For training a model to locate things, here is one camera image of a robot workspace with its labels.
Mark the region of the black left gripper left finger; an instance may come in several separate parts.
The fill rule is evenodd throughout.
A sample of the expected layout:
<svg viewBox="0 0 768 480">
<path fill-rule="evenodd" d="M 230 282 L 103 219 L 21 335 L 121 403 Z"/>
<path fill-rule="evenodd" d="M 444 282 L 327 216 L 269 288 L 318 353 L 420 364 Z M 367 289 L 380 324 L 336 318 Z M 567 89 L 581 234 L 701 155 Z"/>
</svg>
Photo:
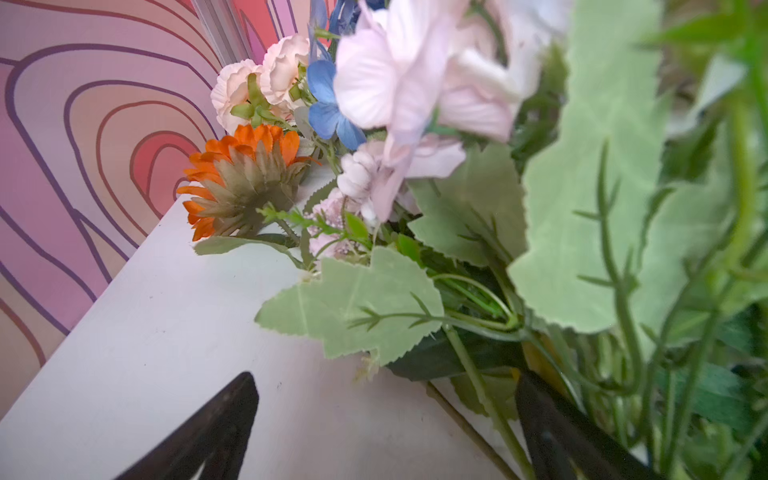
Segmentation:
<svg viewBox="0 0 768 480">
<path fill-rule="evenodd" d="M 244 371 L 134 465 L 121 479 L 237 479 L 259 404 Z"/>
</svg>

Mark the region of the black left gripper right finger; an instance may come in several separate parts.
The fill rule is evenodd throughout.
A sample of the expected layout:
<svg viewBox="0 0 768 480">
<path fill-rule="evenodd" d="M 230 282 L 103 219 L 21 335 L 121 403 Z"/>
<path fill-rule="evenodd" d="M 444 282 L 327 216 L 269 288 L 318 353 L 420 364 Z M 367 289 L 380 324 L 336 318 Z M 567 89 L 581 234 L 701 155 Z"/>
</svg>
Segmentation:
<svg viewBox="0 0 768 480">
<path fill-rule="evenodd" d="M 521 373 L 516 406 L 537 479 L 660 477 L 530 370 Z"/>
</svg>

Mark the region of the pale pink hydrangea bunch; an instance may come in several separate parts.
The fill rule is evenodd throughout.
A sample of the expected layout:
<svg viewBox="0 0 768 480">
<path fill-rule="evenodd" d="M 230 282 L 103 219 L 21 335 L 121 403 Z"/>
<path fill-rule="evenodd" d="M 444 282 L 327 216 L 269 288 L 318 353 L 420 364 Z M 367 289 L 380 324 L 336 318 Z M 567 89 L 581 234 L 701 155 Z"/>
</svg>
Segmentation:
<svg viewBox="0 0 768 480">
<path fill-rule="evenodd" d="M 334 167 L 423 266 L 325 259 L 256 323 L 448 378 L 535 476 L 530 370 L 664 479 L 767 475 L 767 5 L 392 1 L 383 155 Z"/>
</svg>

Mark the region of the blue hydrangea stem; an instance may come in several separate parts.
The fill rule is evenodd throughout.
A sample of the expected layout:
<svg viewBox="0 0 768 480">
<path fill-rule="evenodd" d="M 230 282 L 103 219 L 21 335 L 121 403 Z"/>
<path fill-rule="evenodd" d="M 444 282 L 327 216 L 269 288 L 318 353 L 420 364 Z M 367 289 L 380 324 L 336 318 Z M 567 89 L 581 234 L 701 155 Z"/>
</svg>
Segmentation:
<svg viewBox="0 0 768 480">
<path fill-rule="evenodd" d="M 336 139 L 350 152 L 382 156 L 379 132 L 391 115 L 387 77 L 385 1 L 339 1 L 310 10 L 308 87 L 315 102 L 309 124 L 323 140 Z"/>
</svg>

